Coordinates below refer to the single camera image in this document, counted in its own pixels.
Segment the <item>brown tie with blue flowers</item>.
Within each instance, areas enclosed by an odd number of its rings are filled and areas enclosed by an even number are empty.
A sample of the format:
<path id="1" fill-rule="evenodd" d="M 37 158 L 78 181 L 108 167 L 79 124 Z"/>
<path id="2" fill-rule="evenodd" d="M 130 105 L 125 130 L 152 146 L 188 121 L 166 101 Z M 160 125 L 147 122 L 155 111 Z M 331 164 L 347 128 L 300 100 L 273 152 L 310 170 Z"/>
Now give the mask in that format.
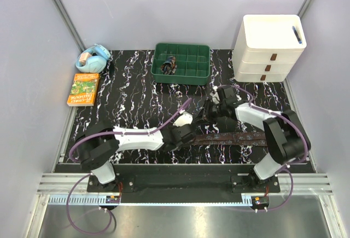
<path id="1" fill-rule="evenodd" d="M 267 141 L 264 132 L 225 132 L 197 135 L 190 145 L 267 147 Z"/>

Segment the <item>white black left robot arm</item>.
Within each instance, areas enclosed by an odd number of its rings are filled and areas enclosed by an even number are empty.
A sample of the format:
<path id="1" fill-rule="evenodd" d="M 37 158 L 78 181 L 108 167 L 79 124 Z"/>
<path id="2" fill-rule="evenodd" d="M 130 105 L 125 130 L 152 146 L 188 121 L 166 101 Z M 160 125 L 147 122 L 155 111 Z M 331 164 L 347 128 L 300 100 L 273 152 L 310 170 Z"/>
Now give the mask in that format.
<path id="1" fill-rule="evenodd" d="M 194 138 L 195 131 L 190 124 L 126 129 L 101 122 L 77 137 L 70 158 L 75 158 L 84 172 L 96 176 L 103 190 L 112 192 L 118 186 L 118 179 L 109 159 L 117 152 L 136 149 L 170 152 Z"/>

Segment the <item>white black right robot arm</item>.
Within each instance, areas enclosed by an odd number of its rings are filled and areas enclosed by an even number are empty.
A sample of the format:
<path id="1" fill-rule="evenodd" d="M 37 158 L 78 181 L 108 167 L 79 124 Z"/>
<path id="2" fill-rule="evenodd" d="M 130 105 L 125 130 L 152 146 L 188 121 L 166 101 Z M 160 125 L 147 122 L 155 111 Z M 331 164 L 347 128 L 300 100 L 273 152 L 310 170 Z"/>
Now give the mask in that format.
<path id="1" fill-rule="evenodd" d="M 311 149 L 311 142 L 294 111 L 274 112 L 258 107 L 252 103 L 252 94 L 248 92 L 247 95 L 249 100 L 244 101 L 238 98 L 233 86 L 215 88 L 193 123 L 210 124 L 226 117 L 263 130 L 269 152 L 244 180 L 252 191 L 258 193 L 267 187 L 271 177 L 288 165 L 303 162 Z"/>

